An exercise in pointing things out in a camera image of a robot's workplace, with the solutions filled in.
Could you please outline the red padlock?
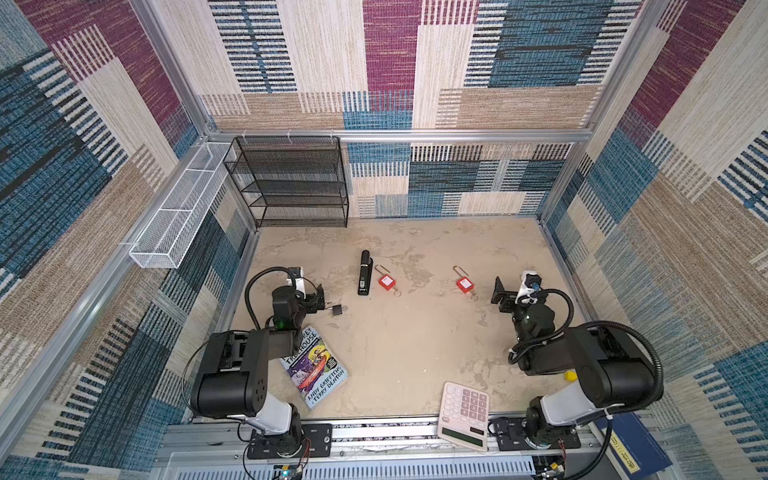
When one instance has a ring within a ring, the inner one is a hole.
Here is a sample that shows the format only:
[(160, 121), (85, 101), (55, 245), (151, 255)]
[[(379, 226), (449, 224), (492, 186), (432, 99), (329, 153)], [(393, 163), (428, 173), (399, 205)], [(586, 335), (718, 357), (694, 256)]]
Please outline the red padlock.
[(468, 273), (458, 265), (454, 265), (452, 269), (459, 276), (458, 280), (456, 281), (457, 288), (465, 294), (474, 295), (475, 284), (469, 278)]
[(382, 265), (375, 265), (374, 269), (380, 274), (380, 278), (378, 280), (379, 285), (386, 291), (396, 292), (396, 280), (391, 276), (390, 270)]

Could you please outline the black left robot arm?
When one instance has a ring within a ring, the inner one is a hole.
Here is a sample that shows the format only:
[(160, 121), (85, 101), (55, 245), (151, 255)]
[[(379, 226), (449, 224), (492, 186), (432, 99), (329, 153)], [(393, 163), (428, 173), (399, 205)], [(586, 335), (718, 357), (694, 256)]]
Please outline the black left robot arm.
[(284, 285), (272, 292), (272, 324), (265, 329), (229, 330), (210, 336), (192, 384), (190, 408), (198, 416), (230, 419), (252, 428), (246, 450), (272, 457), (307, 458), (311, 439), (295, 405), (268, 391), (268, 364), (304, 355), (303, 322), (325, 308), (322, 287), (305, 294)]

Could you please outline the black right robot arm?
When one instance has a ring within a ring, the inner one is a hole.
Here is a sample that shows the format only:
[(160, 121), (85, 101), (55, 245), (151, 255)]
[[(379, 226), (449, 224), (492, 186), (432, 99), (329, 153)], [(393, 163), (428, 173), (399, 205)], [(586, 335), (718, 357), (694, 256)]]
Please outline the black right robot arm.
[(496, 278), (491, 303), (511, 315), (517, 343), (509, 364), (527, 376), (576, 374), (573, 384), (529, 403), (522, 431), (531, 447), (547, 448), (577, 426), (643, 410), (662, 398), (664, 368), (651, 342), (618, 322), (573, 326), (572, 299), (544, 288), (538, 273), (524, 273), (516, 291)]

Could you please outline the black stapler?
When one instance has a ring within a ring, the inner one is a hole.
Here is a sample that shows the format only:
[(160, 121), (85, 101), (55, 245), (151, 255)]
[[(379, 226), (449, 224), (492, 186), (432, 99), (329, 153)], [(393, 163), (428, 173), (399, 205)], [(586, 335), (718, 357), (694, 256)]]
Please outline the black stapler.
[(370, 255), (369, 250), (363, 250), (360, 259), (360, 270), (358, 279), (357, 293), (360, 296), (367, 296), (370, 294), (372, 272), (374, 267), (373, 258)]

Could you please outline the purple treehouse book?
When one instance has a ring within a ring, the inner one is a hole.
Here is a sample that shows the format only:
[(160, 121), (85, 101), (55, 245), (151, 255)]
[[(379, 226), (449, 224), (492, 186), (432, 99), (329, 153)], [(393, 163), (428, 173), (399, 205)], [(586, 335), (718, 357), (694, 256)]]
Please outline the purple treehouse book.
[(313, 326), (302, 331), (298, 352), (280, 358), (280, 363), (310, 410), (323, 402), (349, 376), (346, 367)]

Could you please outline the pink calculator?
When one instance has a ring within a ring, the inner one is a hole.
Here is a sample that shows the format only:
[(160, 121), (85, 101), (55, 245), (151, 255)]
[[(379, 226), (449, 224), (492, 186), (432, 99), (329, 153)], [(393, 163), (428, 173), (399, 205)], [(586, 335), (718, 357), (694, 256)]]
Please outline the pink calculator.
[(437, 436), (475, 451), (488, 450), (490, 399), (487, 393), (445, 382), (437, 423)]

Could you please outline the blue box with yellow label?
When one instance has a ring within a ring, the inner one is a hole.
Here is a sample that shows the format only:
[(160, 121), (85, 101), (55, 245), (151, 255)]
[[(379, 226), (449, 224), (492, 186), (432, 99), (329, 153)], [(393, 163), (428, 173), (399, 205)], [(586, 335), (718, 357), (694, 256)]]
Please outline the blue box with yellow label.
[(607, 457), (622, 479), (651, 479), (672, 466), (669, 456), (634, 413), (613, 417)]

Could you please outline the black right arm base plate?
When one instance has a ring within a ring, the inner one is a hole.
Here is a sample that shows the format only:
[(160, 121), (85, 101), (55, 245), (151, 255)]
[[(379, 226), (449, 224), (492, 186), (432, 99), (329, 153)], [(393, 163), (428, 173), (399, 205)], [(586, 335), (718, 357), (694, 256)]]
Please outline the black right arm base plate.
[(520, 416), (500, 416), (489, 420), (489, 433), (501, 451), (579, 449), (581, 441), (574, 426), (527, 426)]

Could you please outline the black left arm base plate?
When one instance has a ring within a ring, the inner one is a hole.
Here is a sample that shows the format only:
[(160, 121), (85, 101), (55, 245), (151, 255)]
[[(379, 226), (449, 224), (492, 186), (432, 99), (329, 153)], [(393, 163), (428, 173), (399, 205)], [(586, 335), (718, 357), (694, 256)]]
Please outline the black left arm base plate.
[(286, 434), (265, 436), (253, 430), (246, 450), (248, 460), (299, 459), (330, 456), (333, 426), (330, 423), (303, 423)]

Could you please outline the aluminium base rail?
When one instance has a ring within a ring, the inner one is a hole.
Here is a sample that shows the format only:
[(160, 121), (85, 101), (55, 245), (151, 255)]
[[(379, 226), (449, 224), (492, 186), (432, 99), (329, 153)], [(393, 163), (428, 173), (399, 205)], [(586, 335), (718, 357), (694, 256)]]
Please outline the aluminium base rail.
[[(545, 450), (502, 451), (495, 438), (485, 452), (437, 436), (434, 416), (331, 419), (328, 456), (307, 460), (304, 479), (542, 479), (554, 462), (568, 475), (588, 465), (602, 437), (574, 429), (579, 446), (556, 443)], [(154, 461), (153, 479), (286, 479), (295, 460), (251, 459), (245, 427), (192, 423), (167, 430)]]

